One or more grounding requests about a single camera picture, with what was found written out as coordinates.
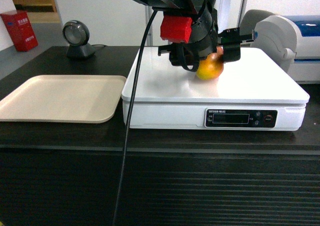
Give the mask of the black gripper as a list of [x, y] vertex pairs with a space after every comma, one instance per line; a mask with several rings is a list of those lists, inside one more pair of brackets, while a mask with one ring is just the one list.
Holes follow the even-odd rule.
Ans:
[[201, 16], [192, 23], [189, 41], [158, 46], [157, 55], [169, 53], [173, 66], [198, 67], [200, 61], [216, 51], [216, 46], [223, 48], [223, 62], [235, 62], [241, 58], [241, 44], [252, 43], [255, 31], [240, 34], [240, 28], [228, 28], [221, 33], [218, 30], [218, 11], [205, 8]]

